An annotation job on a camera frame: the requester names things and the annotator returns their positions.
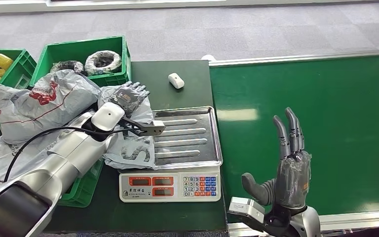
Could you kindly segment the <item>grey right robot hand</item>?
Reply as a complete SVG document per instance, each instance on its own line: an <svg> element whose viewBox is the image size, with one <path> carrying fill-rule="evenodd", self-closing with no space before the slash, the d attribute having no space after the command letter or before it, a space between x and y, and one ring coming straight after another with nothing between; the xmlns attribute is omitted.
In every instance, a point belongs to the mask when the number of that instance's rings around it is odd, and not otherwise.
<svg viewBox="0 0 379 237"><path fill-rule="evenodd" d="M291 108L285 109L289 122L286 129L281 118L273 117L279 142L279 163L276 177L257 183L252 174L241 175L244 190L260 205L277 204L288 209L305 207L311 180L311 154L305 150L304 135L298 117Z"/></svg>

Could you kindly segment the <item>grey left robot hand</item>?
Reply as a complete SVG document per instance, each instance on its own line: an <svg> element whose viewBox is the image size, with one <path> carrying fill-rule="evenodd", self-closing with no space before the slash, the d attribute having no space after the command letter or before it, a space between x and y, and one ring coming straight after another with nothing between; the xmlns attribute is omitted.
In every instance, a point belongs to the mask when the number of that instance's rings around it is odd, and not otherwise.
<svg viewBox="0 0 379 237"><path fill-rule="evenodd" d="M116 89L113 95L109 98L112 102L120 106L127 118L131 118L132 114L149 96L150 92L146 90L146 86L140 82L128 81Z"/></svg>

